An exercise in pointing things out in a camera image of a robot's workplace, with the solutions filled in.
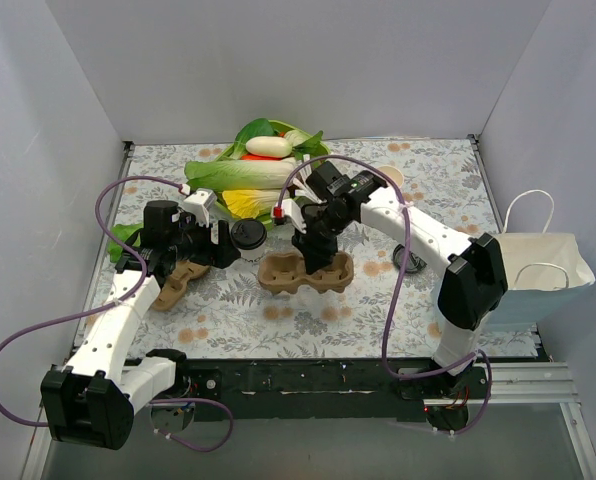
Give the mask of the white paper coffee cup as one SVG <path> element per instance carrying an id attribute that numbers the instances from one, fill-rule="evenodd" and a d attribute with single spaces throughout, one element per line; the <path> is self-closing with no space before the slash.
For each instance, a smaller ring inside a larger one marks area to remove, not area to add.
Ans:
<path id="1" fill-rule="evenodd" d="M 256 248 L 239 248 L 241 258 L 248 262 L 258 262 L 264 255 L 265 247 L 260 245 Z"/>

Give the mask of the brown pulp cup carrier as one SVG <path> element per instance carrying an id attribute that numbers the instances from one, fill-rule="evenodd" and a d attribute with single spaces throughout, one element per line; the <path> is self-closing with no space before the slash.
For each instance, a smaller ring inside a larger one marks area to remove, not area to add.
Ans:
<path id="1" fill-rule="evenodd" d="M 186 294 L 190 282 L 205 276 L 210 266 L 199 265 L 191 261 L 180 261 L 167 277 L 160 294 L 151 305 L 157 312 L 170 311 Z"/>
<path id="2" fill-rule="evenodd" d="M 327 291 L 342 293 L 354 279 L 354 263 L 350 255 L 339 252 L 331 265 L 308 274 L 300 253 L 275 253 L 262 258 L 257 278 L 260 286 L 273 295 L 296 294 L 303 286 L 319 294 Z"/>

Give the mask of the white paper bag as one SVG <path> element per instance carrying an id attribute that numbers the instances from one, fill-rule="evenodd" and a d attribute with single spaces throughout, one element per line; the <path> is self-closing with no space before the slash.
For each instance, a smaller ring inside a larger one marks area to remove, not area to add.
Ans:
<path id="1" fill-rule="evenodd" d="M 595 275 L 580 255 L 572 233 L 553 233 L 546 217 L 538 232 L 510 233 L 510 203 L 498 241 L 508 290 L 488 315 L 484 329 L 523 332 L 553 314 L 595 283 Z"/>

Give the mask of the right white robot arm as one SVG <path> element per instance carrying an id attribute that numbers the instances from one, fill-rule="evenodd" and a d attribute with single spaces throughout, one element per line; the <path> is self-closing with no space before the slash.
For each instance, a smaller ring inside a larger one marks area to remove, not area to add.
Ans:
<path id="1" fill-rule="evenodd" d="M 377 168 L 363 163 L 360 173 L 348 177 L 333 159 L 325 155 L 305 161 L 285 181 L 292 184 L 312 166 L 306 183 L 318 199 L 317 213 L 307 215 L 281 193 L 272 209 L 274 221 L 291 221 L 293 244 L 310 273 L 331 263 L 338 235 L 352 222 L 387 235 L 406 255 L 423 260 L 441 279 L 437 305 L 445 328 L 431 358 L 436 367 L 414 377 L 431 377 L 432 389 L 442 397 L 457 395 L 478 356 L 481 329 L 508 290 L 499 242 L 490 234 L 474 238 L 458 232 L 409 205 L 396 182 Z"/>

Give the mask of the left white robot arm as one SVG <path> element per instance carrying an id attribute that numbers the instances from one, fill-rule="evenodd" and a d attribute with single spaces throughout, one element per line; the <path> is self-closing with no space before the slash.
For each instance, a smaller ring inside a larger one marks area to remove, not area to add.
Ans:
<path id="1" fill-rule="evenodd" d="M 180 203 L 156 200 L 144 207 L 137 253 L 123 253 L 118 261 L 108 310 L 67 364 L 42 380 L 54 440 L 117 450 L 127 441 L 135 414 L 153 402 L 177 408 L 185 422 L 191 420 L 198 383 L 182 369 L 185 354 L 154 350 L 133 368 L 124 364 L 143 317 L 178 263 L 226 268 L 239 258 L 228 223 L 210 222 L 214 201 L 211 191 L 200 189 Z"/>

